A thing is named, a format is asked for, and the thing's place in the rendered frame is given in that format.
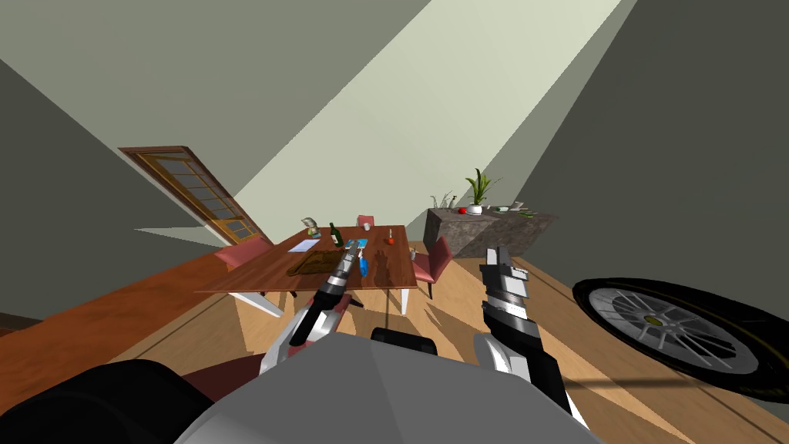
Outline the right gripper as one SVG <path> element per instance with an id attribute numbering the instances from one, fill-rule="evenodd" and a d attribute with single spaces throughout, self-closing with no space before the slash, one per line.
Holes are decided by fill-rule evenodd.
<path id="1" fill-rule="evenodd" d="M 511 256 L 505 246 L 497 246 L 497 250 L 488 248 L 485 264 L 480 266 L 480 271 L 487 291 L 526 291 L 528 271 L 512 266 Z"/>

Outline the stone sideboard with plant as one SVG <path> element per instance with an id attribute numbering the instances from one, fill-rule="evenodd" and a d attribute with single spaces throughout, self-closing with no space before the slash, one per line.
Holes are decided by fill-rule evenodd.
<path id="1" fill-rule="evenodd" d="M 521 208 L 488 207 L 487 192 L 495 184 L 480 169 L 466 180 L 471 184 L 471 201 L 465 207 L 458 198 L 445 195 L 440 203 L 427 210 L 423 244 L 431 248 L 443 237 L 454 257 L 479 258 L 488 248 L 504 246 L 515 257 L 521 257 L 557 219 L 556 216 Z"/>

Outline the brown wooden table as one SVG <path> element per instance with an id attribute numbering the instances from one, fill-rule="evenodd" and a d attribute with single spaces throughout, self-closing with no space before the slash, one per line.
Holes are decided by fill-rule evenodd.
<path id="1" fill-rule="evenodd" d="M 393 229 L 394 244 L 387 243 L 388 231 Z M 368 275 L 362 277 L 354 266 L 347 280 L 349 291 L 416 288 L 415 273 L 411 264 L 410 250 L 405 227 L 373 226 L 369 231 L 363 227 L 340 227 L 343 240 L 365 237 L 368 241 L 364 257 L 368 261 Z M 289 268 L 300 261 L 307 252 L 288 251 L 301 241 L 309 239 L 306 230 L 300 230 L 286 240 L 274 245 L 266 253 L 255 257 L 228 274 L 198 288 L 199 293 L 227 293 L 269 315 L 279 318 L 283 312 L 261 293 L 316 291 L 327 279 L 328 274 L 286 275 Z"/>

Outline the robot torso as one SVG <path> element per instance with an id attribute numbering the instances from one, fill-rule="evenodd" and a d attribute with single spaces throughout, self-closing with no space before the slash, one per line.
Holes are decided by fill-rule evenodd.
<path id="1" fill-rule="evenodd" d="M 332 332 L 175 444 L 603 444 L 516 375 Z"/>

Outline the brown door with window panes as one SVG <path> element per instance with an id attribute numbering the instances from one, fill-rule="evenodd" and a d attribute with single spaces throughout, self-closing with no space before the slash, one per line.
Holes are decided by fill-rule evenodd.
<path id="1" fill-rule="evenodd" d="M 188 147 L 122 147 L 120 151 L 223 241 L 235 245 L 262 237 L 272 244 Z"/>

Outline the black car wheel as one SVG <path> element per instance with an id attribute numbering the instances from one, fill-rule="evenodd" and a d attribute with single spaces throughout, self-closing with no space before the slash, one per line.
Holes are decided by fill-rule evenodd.
<path id="1" fill-rule="evenodd" d="M 789 321 L 720 295 L 645 278 L 572 287 L 601 328 L 668 368 L 730 392 L 789 405 Z"/>

